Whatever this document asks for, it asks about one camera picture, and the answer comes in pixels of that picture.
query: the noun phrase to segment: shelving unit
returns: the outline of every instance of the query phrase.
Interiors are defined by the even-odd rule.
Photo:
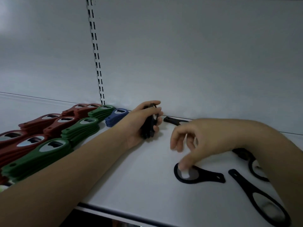
[[[76,103],[132,110],[159,99],[165,115],[255,119],[303,149],[303,1],[0,0],[1,8],[0,133]],[[175,178],[189,150],[169,149],[173,128],[163,123],[121,157],[77,209],[141,226],[270,226],[228,170],[280,198],[232,152],[197,164],[225,184]]]

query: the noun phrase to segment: stack of bottle openers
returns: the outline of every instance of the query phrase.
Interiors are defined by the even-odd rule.
[[[128,111],[111,105],[77,104],[61,114],[47,114],[0,134],[0,185],[17,183],[74,150],[81,141],[108,127]]]

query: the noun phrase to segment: white back panel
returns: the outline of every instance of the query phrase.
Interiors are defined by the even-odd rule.
[[[303,1],[96,0],[105,101],[303,133]]]
[[[100,102],[86,0],[0,0],[0,92]]]

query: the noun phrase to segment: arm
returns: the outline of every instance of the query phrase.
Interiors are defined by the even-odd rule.
[[[114,127],[73,153],[0,193],[3,226],[59,226],[93,185],[128,149],[139,144],[145,119],[161,107],[143,109],[140,104]],[[158,119],[156,132],[159,131]]]
[[[258,160],[268,179],[283,200],[295,226],[303,226],[303,152],[277,130],[256,121],[240,119],[196,119],[175,128],[171,149],[191,153],[179,163],[187,169],[208,156],[245,148]]]

